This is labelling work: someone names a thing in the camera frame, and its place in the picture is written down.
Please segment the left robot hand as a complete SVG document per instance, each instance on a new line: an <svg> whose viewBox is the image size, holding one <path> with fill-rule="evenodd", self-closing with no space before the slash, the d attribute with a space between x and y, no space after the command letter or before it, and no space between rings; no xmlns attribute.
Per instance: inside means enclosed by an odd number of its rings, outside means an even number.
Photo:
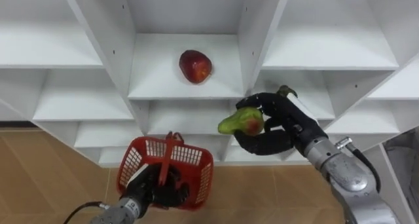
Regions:
<svg viewBox="0 0 419 224"><path fill-rule="evenodd" d="M146 165L140 173L126 186L124 196L132 197L143 206L156 204L163 207L178 207L189 197L189 185L181 181L181 172L170 165L166 180L163 185L159 184L161 163Z"/></svg>

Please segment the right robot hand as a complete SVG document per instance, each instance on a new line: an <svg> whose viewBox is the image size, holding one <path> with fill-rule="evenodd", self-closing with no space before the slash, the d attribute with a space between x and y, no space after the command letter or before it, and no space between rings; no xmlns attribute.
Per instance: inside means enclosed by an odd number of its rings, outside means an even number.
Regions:
<svg viewBox="0 0 419 224"><path fill-rule="evenodd" d="M237 109L244 107L256 107L268 116L262 134L248 136L239 130L234 132L240 147L248 153L267 156L292 148L303 152L314 140L328 137L314 119L277 93L250 95L236 104Z"/></svg>

